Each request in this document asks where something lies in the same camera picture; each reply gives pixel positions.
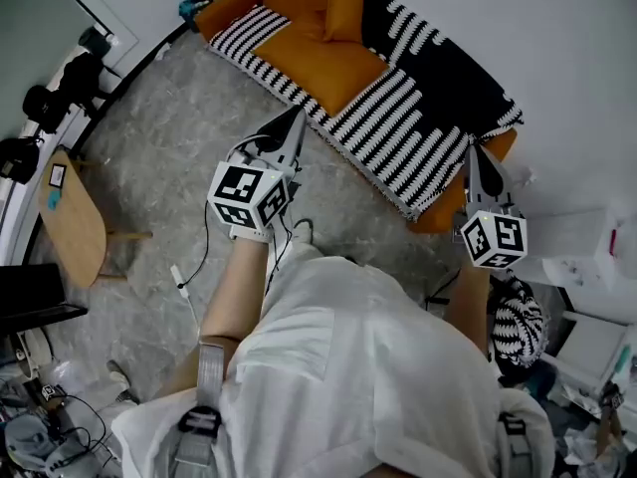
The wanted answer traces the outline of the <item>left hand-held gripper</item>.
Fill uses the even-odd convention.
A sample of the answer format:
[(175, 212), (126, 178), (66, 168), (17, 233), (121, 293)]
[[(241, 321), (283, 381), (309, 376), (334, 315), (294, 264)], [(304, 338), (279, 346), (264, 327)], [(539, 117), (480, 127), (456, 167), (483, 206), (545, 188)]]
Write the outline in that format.
[(307, 115), (292, 106), (262, 125), (228, 152), (213, 175), (207, 194), (231, 238), (268, 243), (275, 221), (294, 199), (299, 184), (299, 155)]

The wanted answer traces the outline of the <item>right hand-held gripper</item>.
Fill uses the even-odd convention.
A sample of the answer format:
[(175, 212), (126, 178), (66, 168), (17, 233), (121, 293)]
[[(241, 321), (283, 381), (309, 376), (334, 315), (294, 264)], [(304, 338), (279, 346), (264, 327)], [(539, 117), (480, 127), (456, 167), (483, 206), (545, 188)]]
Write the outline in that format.
[(465, 158), (466, 203), (454, 215), (453, 243), (479, 268), (506, 270), (529, 251), (527, 221), (513, 202), (502, 164), (476, 144)]

